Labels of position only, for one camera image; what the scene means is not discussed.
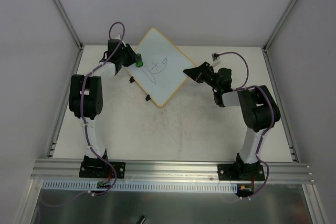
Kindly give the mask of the green whiteboard eraser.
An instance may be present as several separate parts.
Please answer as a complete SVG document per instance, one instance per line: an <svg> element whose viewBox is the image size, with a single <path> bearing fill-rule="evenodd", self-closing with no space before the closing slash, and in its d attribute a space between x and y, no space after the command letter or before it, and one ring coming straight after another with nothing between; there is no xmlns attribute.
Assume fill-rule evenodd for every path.
<svg viewBox="0 0 336 224"><path fill-rule="evenodd" d="M142 57L141 57L141 55L138 55L138 56L137 56L135 66L136 66L137 68L140 68L140 67L143 66L143 61L142 61Z"/></svg>

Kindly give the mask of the white whiteboard with yellow frame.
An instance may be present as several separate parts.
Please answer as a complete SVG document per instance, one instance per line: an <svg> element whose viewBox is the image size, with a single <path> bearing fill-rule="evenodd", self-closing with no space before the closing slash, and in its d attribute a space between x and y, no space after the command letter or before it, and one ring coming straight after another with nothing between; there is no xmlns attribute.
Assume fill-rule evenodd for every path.
<svg viewBox="0 0 336 224"><path fill-rule="evenodd" d="M133 64L127 71L159 107L165 106L188 79L183 70L196 66L155 27L147 32L134 51L141 55L143 66Z"/></svg>

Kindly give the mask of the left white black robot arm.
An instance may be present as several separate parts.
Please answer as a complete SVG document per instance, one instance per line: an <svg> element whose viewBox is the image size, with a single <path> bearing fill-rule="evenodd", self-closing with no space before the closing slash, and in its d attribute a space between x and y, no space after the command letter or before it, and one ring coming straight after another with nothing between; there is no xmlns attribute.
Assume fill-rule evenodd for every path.
<svg viewBox="0 0 336 224"><path fill-rule="evenodd" d="M78 118L87 142L84 161L99 177L108 174L107 149L103 143L99 117L103 109L102 81L114 77L122 67L143 66L142 57L120 38L108 40L108 50L98 65L87 74L74 74L70 80L69 110Z"/></svg>

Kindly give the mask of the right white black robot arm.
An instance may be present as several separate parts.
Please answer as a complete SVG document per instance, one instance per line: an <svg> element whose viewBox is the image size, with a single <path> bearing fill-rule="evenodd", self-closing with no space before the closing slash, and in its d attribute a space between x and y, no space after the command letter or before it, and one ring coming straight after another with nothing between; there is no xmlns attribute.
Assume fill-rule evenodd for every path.
<svg viewBox="0 0 336 224"><path fill-rule="evenodd" d="M218 165L219 180L265 180L258 154L263 137L280 120L279 108L268 88L251 86L235 91L232 70L220 68L215 72L208 62L183 72L195 82L209 85L219 107L238 106L241 109L247 127L244 143L233 164Z"/></svg>

